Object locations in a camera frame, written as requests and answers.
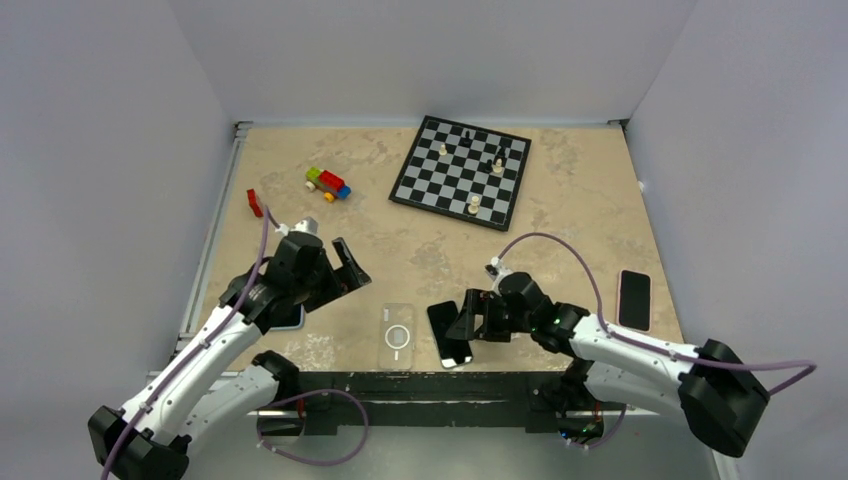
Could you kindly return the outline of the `clear phone case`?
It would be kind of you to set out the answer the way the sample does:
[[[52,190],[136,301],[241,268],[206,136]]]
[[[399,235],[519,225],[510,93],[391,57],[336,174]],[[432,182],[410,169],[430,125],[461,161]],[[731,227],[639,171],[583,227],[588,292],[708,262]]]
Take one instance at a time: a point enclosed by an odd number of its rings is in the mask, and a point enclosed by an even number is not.
[[[380,312],[377,364],[381,370],[408,371],[414,361],[416,316],[408,303],[387,303]]]

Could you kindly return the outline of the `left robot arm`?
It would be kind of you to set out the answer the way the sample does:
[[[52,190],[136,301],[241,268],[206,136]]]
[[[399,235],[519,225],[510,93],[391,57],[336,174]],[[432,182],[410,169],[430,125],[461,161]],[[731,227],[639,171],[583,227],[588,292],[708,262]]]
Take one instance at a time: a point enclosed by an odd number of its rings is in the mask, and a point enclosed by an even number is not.
[[[100,407],[88,430],[102,478],[180,479],[201,436],[247,412],[303,404],[296,365],[265,351],[227,385],[214,383],[248,347],[293,313],[309,313],[371,282],[342,238],[341,265],[314,234],[291,231],[273,255],[261,254],[234,278],[204,329],[139,394],[119,408]]]

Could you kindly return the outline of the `black phone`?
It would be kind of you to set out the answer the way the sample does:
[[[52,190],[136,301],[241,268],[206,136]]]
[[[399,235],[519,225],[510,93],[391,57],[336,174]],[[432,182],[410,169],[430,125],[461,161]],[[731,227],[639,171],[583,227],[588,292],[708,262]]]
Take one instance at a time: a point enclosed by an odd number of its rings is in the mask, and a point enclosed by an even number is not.
[[[440,364],[444,369],[454,369],[473,360],[468,341],[447,337],[447,332],[457,320],[459,311],[454,301],[446,301],[427,308],[427,316],[438,351]]]

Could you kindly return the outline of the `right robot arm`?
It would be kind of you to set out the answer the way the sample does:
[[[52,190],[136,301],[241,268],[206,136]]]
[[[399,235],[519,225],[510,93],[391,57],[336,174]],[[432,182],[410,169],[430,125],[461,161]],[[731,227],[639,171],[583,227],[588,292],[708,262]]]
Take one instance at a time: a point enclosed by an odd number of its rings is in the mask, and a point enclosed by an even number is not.
[[[602,327],[588,310],[552,301],[525,272],[500,277],[492,291],[467,290],[445,336],[507,342],[515,333],[571,357],[561,381],[569,404],[584,407],[596,400],[665,415],[685,422],[704,445],[729,457],[744,454],[771,399],[726,344],[664,342]]]

